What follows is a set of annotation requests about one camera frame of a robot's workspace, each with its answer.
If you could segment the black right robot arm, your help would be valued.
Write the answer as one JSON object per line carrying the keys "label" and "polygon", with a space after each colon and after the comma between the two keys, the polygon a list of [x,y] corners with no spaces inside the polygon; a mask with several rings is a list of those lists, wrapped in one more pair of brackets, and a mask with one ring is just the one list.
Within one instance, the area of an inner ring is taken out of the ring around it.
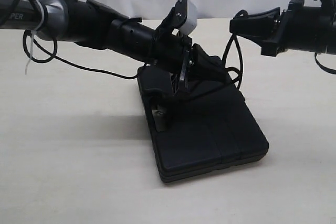
{"label": "black right robot arm", "polygon": [[260,46],[263,56],[288,50],[335,54],[335,13],[305,6],[303,0],[291,0],[286,10],[240,14],[230,20],[229,31]]}

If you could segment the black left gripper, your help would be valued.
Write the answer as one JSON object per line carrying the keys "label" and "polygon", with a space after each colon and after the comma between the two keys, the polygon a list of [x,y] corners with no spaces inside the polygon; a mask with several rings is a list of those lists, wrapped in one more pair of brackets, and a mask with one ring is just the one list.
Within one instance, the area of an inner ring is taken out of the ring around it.
{"label": "black left gripper", "polygon": [[167,74],[173,95],[189,95],[190,75],[195,80],[227,82],[227,72],[217,60],[199,44],[193,45],[189,36],[165,35],[155,37],[148,64]]}

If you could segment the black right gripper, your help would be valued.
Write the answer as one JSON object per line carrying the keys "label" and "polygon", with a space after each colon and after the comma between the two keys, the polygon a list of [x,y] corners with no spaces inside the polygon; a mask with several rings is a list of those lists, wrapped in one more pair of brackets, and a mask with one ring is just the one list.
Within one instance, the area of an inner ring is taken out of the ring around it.
{"label": "black right gripper", "polygon": [[250,14],[240,10],[229,22],[229,32],[262,42],[261,54],[277,56],[287,50],[325,53],[325,12],[306,6],[303,0],[291,0],[280,15],[280,7]]}

